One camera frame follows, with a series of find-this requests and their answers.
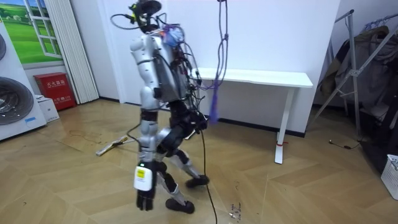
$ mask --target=white table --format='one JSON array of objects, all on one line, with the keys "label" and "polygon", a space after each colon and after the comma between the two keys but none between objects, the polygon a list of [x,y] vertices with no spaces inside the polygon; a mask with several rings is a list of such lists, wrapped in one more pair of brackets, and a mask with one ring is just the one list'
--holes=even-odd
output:
[{"label": "white table", "polygon": [[[203,80],[213,80],[216,74],[215,68],[199,68]],[[287,87],[289,89],[285,109],[283,112],[280,131],[277,133],[277,145],[275,149],[275,162],[282,164],[283,142],[286,132],[287,120],[292,106],[294,91],[297,88],[312,88],[313,84],[306,73],[302,72],[271,72],[260,70],[227,69],[224,81],[245,82],[258,85],[272,85]]]}]

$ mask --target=hanging cable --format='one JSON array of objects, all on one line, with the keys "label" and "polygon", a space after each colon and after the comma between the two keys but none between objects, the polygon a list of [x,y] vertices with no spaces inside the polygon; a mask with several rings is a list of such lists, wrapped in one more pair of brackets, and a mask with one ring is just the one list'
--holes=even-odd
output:
[{"label": "hanging cable", "polygon": [[195,68],[196,68],[195,74],[197,76],[197,87],[199,89],[201,89],[201,90],[213,90],[214,89],[214,80],[211,81],[211,85],[210,86],[207,86],[206,84],[204,84],[202,82],[195,54],[193,53],[193,50],[192,50],[191,46],[188,43],[184,42],[184,45],[185,45],[185,48],[189,49],[189,51],[190,51],[190,53],[185,52],[184,54],[191,56],[192,59],[193,59],[193,63],[195,64]]},{"label": "hanging cable", "polygon": [[[218,110],[217,110],[217,104],[218,104],[218,88],[224,81],[224,77],[226,74],[227,66],[228,66],[228,41],[229,41],[229,34],[228,34],[228,0],[217,0],[219,4],[218,8],[218,28],[220,30],[220,44],[218,45],[218,63],[217,63],[217,70],[216,70],[216,77],[215,77],[215,83],[214,83],[214,90],[213,90],[213,100],[211,102],[211,107],[210,107],[210,121],[212,123],[215,123],[218,121]],[[222,22],[221,22],[221,12],[222,12],[222,2],[225,3],[225,34],[223,34],[223,29],[222,29]],[[219,82],[219,78],[221,75],[221,72],[224,70],[223,77],[221,81]]]},{"label": "hanging cable", "polygon": [[123,17],[125,17],[125,18],[127,18],[127,19],[130,19],[130,20],[133,19],[133,18],[132,18],[132,16],[129,16],[129,15],[127,15],[127,14],[115,14],[115,15],[111,16],[111,22],[112,22],[112,24],[113,24],[114,26],[116,26],[117,28],[124,29],[124,30],[140,29],[139,26],[138,26],[138,27],[122,27],[122,26],[117,25],[117,24],[113,21],[113,19],[114,19],[116,16],[123,16]]}]

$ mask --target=washing machine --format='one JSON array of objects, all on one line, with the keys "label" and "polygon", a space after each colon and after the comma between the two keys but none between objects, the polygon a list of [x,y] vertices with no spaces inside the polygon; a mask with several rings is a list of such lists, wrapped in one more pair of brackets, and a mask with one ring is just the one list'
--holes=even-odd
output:
[{"label": "washing machine", "polygon": [[0,22],[0,140],[46,125],[3,22]]}]

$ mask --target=window mural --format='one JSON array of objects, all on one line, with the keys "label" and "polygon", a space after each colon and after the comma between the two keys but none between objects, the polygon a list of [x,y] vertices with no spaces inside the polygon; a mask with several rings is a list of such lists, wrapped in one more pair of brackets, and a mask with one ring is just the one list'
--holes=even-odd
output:
[{"label": "window mural", "polygon": [[22,64],[62,60],[44,0],[0,0],[0,16]]}]

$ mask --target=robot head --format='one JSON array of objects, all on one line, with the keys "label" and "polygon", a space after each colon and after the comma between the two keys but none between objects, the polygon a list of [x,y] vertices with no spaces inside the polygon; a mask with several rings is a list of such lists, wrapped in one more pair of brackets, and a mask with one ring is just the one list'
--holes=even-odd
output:
[{"label": "robot head", "polygon": [[162,9],[160,2],[155,0],[138,0],[129,9],[132,11],[131,23],[137,22],[143,33],[159,28],[158,25],[150,23],[150,18]]}]

